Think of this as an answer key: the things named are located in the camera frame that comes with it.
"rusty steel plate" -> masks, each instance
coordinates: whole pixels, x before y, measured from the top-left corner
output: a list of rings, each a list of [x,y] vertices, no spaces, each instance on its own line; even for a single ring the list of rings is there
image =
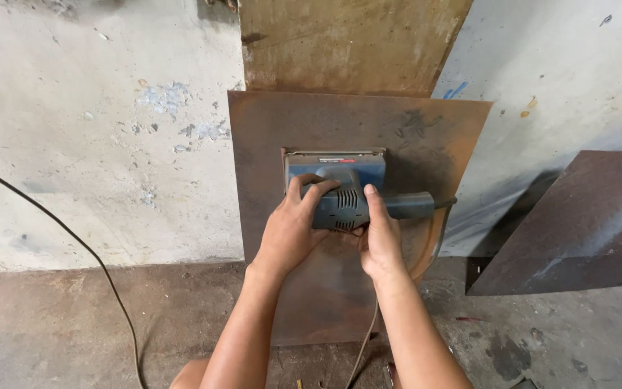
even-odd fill
[[[490,102],[288,92],[229,92],[229,117],[246,261],[283,198],[282,148],[385,147],[385,190],[453,196]],[[405,256],[420,263],[428,223],[403,223]],[[285,282],[272,345],[361,340],[373,284],[356,248],[334,233]]]
[[[622,152],[582,151],[468,296],[622,286]]]

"rusty metal panel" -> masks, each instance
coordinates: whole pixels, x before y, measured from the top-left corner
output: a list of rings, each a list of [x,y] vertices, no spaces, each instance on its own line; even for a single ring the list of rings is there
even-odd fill
[[[244,254],[258,251],[283,198],[284,147],[385,147],[385,189],[453,196],[490,102],[289,92],[229,92]],[[422,260],[425,221],[404,223],[405,255]],[[361,340],[373,314],[373,284],[354,246],[332,234],[285,283],[272,345]]]
[[[622,286],[622,152],[582,151],[468,296]]]

